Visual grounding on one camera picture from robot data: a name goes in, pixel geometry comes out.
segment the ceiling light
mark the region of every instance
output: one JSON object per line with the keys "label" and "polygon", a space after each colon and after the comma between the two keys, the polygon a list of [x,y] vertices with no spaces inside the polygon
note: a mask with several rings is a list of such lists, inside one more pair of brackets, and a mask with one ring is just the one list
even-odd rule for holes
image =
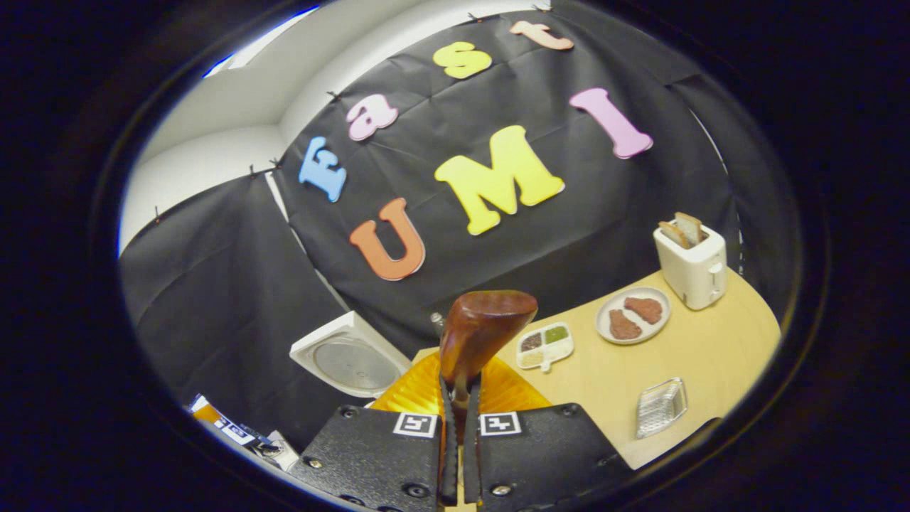
{"label": "ceiling light", "polygon": [[271,43],[272,41],[277,39],[278,36],[280,36],[286,30],[288,30],[289,28],[294,26],[301,19],[307,17],[307,15],[309,15],[316,9],[319,9],[319,7],[318,6],[313,7],[312,9],[309,9],[308,11],[300,13],[300,14],[290,18],[288,21],[282,23],[281,25],[276,26],[275,28],[271,29],[270,31],[268,31],[267,34],[260,37],[256,41],[253,41],[253,43],[246,46],[242,50],[238,51],[236,54],[233,54],[233,55],[229,56],[228,58],[219,62],[215,67],[213,67],[211,69],[211,71],[206,73],[206,75],[203,78],[208,78],[208,77],[211,77],[212,75],[215,75],[218,71],[221,71],[222,69],[224,69],[225,66],[227,66],[227,69],[237,69],[239,67],[246,66],[247,64],[249,64],[249,61],[253,60],[253,57],[257,56],[259,54],[259,52],[261,52],[263,49],[265,49],[266,46],[268,46],[269,43]]}

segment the white plate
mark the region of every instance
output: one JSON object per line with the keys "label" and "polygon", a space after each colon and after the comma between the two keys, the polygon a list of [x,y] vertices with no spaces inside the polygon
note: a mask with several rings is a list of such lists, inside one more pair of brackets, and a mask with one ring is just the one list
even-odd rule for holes
{"label": "white plate", "polygon": [[[655,301],[659,302],[661,304],[661,307],[663,307],[661,319],[657,321],[656,324],[651,325],[647,323],[641,316],[639,316],[638,313],[625,309],[625,307],[623,307],[623,303],[627,297],[635,297],[636,299],[654,299]],[[617,340],[613,338],[612,334],[610,334],[611,310],[622,310],[622,313],[626,318],[642,328],[642,335],[637,338],[632,338],[631,340]],[[625,292],[620,292],[612,297],[609,301],[605,302],[603,306],[601,306],[601,309],[597,311],[597,318],[595,319],[594,326],[597,328],[597,332],[606,338],[607,341],[620,345],[631,345],[635,343],[641,343],[654,336],[656,333],[659,333],[669,318],[670,299],[667,298],[666,293],[650,286],[640,286],[638,288],[631,288]]]}
{"label": "white plate", "polygon": [[[546,343],[546,332],[552,329],[553,327],[565,327],[566,333],[569,335],[566,338],[562,338],[559,341]],[[523,342],[529,336],[534,334],[541,335],[541,346],[533,348],[530,350],[522,351],[521,342]],[[515,363],[519,368],[523,370],[530,370],[531,368],[537,368],[538,366],[541,370],[547,374],[550,372],[551,363],[555,363],[560,359],[565,359],[569,357],[572,352],[575,351],[575,342],[571,337],[571,330],[569,325],[565,322],[556,322],[542,327],[540,329],[535,329],[528,333],[525,333],[518,341],[518,345],[515,347]],[[541,356],[541,361],[535,364],[525,364],[524,359],[528,355],[539,353]]]}

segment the plate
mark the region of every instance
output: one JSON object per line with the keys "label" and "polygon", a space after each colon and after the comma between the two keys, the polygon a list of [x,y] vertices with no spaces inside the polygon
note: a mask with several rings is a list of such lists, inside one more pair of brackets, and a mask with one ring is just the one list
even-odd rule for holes
{"label": "plate", "polygon": [[[635,297],[636,299],[654,299],[655,301],[659,302],[661,304],[661,307],[663,307],[661,320],[657,321],[656,324],[651,325],[647,323],[641,316],[639,316],[638,313],[625,309],[622,305],[627,297]],[[642,335],[637,338],[632,338],[631,340],[617,340],[613,338],[612,334],[610,334],[611,310],[622,310],[622,313],[625,314],[626,318],[642,328]],[[601,309],[597,311],[597,317],[595,319],[594,326],[597,328],[597,332],[606,338],[608,342],[617,343],[620,345],[632,345],[641,343],[648,338],[651,338],[656,333],[659,333],[669,319],[670,299],[667,297],[667,294],[650,286],[639,286],[637,288],[630,288],[624,292],[619,292],[610,298],[609,301],[605,302],[603,306],[601,306]]]}
{"label": "plate", "polygon": [[[525,340],[535,338],[536,347],[522,350]],[[569,357],[575,350],[569,325],[556,322],[541,329],[525,333],[518,341],[515,351],[515,363],[523,370],[540,367],[546,374],[551,363]]]}

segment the letter m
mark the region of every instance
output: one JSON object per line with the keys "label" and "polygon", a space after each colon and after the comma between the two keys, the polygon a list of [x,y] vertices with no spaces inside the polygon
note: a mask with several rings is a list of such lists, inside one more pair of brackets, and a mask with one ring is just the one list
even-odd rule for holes
{"label": "letter m", "polygon": [[525,129],[510,126],[490,137],[492,169],[459,155],[436,169],[438,181],[452,187],[468,214],[468,233],[479,235],[500,223],[500,214],[487,209],[484,200],[514,215],[518,211],[515,183],[521,204],[533,206],[565,189],[565,183],[547,170],[524,138]]}

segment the orange letter u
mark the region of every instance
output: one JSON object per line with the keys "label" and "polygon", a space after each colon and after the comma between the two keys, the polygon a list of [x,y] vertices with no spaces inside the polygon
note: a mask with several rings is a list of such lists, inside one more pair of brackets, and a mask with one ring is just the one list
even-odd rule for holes
{"label": "orange letter u", "polygon": [[414,224],[404,212],[405,200],[397,198],[382,207],[379,218],[389,222],[404,244],[404,257],[392,260],[376,236],[376,222],[367,220],[350,233],[349,240],[360,249],[369,267],[386,281],[400,281],[420,269],[427,252]]}

